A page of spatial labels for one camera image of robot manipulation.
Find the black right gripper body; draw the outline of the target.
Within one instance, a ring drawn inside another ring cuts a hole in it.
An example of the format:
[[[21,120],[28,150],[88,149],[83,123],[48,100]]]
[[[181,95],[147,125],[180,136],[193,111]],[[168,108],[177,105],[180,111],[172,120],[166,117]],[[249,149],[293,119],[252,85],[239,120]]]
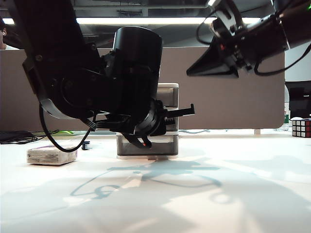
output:
[[[258,26],[257,23],[237,24],[216,19],[211,24],[211,30],[214,33],[212,40],[219,44],[219,51],[223,56],[223,61],[230,67],[237,70],[252,68],[251,61],[254,55],[251,49],[251,43],[247,40],[253,35],[253,30]]]

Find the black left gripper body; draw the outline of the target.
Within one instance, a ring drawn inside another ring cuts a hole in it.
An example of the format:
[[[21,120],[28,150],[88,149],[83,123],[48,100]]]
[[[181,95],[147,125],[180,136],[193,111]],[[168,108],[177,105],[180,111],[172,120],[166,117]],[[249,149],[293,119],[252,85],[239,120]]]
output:
[[[163,135],[166,133],[167,110],[162,101],[151,99],[146,108],[139,106],[130,115],[109,115],[109,130],[132,136]]]

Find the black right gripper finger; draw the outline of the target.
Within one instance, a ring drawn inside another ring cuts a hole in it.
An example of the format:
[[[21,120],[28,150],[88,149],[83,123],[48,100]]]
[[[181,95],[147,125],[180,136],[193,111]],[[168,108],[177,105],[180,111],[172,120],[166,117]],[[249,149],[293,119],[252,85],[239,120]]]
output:
[[[228,78],[239,78],[238,70],[229,68],[225,70],[212,69],[212,70],[192,70],[192,76],[226,76]]]
[[[223,61],[218,45],[217,41],[212,40],[205,53],[187,69],[186,74],[192,76],[192,70],[229,69],[230,67]]]

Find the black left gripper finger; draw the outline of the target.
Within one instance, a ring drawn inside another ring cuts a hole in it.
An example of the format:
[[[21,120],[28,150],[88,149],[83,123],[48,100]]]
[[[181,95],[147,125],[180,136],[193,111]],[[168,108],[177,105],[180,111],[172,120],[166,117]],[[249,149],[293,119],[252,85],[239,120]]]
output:
[[[132,134],[123,133],[122,135],[127,139],[129,143],[131,143],[137,148],[140,148],[140,149],[148,148],[149,149],[152,147],[152,143],[148,139],[146,134],[132,135]]]
[[[194,104],[190,105],[190,108],[179,109],[179,110],[171,110],[166,113],[166,124],[175,124],[176,117],[182,117],[187,115],[194,115],[195,109]]]

